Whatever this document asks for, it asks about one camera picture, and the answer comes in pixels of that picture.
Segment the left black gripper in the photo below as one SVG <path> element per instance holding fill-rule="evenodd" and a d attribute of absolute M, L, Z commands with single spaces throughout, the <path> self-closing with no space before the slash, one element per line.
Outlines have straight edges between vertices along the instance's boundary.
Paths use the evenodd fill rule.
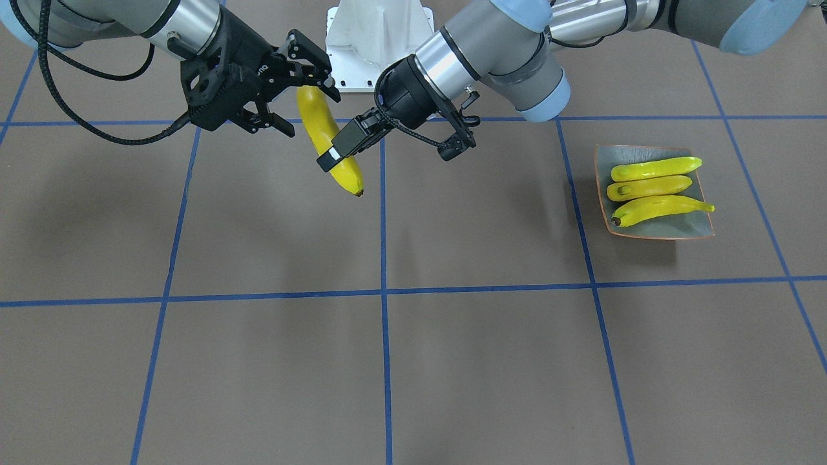
<path fill-rule="evenodd" d="M 330 143 L 317 163 L 330 172 L 346 158 L 381 141 L 398 121 L 405 129 L 419 129 L 432 114 L 442 114 L 446 100 L 425 77 L 416 56 L 407 56 L 387 69 L 378 86 L 381 111 L 367 111 L 349 120 L 342 130 L 329 136 Z"/>

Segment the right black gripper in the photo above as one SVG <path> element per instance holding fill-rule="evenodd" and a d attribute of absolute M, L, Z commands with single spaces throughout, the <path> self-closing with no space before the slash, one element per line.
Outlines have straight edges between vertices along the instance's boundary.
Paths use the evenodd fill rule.
<path fill-rule="evenodd" d="M 275 129 L 294 138 L 293 124 L 268 107 L 288 85 L 316 87 L 342 101 L 329 55 L 312 39 L 292 29 L 277 49 L 229 10 L 219 11 L 207 49 L 182 62 L 181 83 L 189 121 L 204 130 L 231 121 L 251 134 Z"/>

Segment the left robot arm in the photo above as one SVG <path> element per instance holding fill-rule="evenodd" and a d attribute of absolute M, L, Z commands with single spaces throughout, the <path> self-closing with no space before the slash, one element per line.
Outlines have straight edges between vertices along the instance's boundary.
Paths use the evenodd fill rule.
<path fill-rule="evenodd" d="M 804 8 L 804 1 L 472 1 L 382 70 L 374 106 L 322 148 L 318 164 L 329 172 L 395 129 L 451 161 L 476 146 L 479 118 L 465 115 L 478 97 L 476 83 L 523 119 L 543 123 L 571 97 L 557 50 L 655 29 L 752 56 L 779 41 Z"/>

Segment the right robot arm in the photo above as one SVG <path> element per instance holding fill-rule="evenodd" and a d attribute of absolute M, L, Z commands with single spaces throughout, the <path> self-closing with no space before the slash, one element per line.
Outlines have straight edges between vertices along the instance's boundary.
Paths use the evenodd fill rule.
<path fill-rule="evenodd" d="M 340 92 L 325 51 L 299 30 L 272 45 L 218 1 L 3 1 L 2 22 L 37 51 L 44 82 L 58 106 L 75 123 L 121 145 L 146 145 L 193 124 L 216 130 L 226 121 L 246 132 L 277 129 L 295 135 L 293 125 L 268 105 L 287 88 L 319 88 L 334 102 Z M 66 50 L 95 39 L 141 36 L 150 43 L 139 70 L 123 76 L 94 70 L 66 56 Z M 96 129 L 62 98 L 48 59 L 54 56 L 92 76 L 112 81 L 136 79 L 147 71 L 156 50 L 180 61 L 188 109 L 168 129 L 150 138 L 128 140 Z"/>

